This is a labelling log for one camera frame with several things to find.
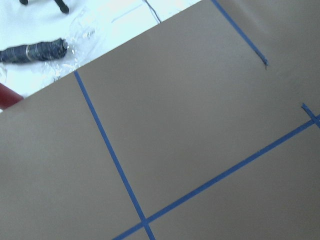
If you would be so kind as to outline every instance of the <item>white floor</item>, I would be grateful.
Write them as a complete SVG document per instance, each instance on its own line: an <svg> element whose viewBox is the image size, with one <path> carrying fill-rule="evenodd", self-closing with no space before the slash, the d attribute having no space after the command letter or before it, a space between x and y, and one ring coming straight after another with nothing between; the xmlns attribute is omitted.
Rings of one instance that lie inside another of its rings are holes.
<svg viewBox="0 0 320 240"><path fill-rule="evenodd" d="M200 0L149 0L162 21ZM70 49L58 61L0 63L0 83L28 97L78 67L111 51L158 22L144 0L65 0L69 15L53 0L2 0L0 50L66 38Z"/></svg>

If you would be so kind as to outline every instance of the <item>black leg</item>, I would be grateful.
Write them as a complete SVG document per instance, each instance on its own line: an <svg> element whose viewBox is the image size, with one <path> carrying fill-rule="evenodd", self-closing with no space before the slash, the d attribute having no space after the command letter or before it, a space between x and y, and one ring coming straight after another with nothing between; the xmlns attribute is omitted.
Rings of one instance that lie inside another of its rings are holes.
<svg viewBox="0 0 320 240"><path fill-rule="evenodd" d="M28 4L28 0L20 0L20 3L22 3L23 5L27 5Z"/></svg>
<svg viewBox="0 0 320 240"><path fill-rule="evenodd" d="M68 14L69 13L69 8L67 5L65 5L63 0L54 0L56 2L56 4L58 4L61 12L63 12L64 14Z"/></svg>

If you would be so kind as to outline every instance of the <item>thin wire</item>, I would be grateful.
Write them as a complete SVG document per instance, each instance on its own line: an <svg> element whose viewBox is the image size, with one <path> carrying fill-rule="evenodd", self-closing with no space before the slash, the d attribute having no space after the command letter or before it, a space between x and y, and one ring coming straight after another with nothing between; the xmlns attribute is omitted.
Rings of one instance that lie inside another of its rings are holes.
<svg viewBox="0 0 320 240"><path fill-rule="evenodd" d="M156 17L156 20L158 23L161 23L161 19L160 17L158 16L157 12L155 11L155 9L150 5L150 3L147 1L147 0L143 0L147 5L148 7L150 8L150 10L154 13L155 17Z"/></svg>

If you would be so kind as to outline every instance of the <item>red cylinder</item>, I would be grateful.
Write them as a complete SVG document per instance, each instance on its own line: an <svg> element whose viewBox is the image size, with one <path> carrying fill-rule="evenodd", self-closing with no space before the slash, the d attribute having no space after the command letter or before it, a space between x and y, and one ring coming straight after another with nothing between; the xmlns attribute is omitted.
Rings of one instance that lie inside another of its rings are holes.
<svg viewBox="0 0 320 240"><path fill-rule="evenodd" d="M23 96L0 83L0 109L4 110L22 99Z"/></svg>

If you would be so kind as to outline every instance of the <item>roll of black plastic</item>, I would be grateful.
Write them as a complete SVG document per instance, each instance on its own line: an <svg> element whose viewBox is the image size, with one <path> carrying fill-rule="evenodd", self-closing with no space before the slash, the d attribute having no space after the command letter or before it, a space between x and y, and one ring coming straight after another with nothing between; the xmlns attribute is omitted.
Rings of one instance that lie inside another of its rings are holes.
<svg viewBox="0 0 320 240"><path fill-rule="evenodd" d="M0 63L23 64L61 59L67 54L67 49L68 43L61 38L32 45L9 47L0 51Z"/></svg>

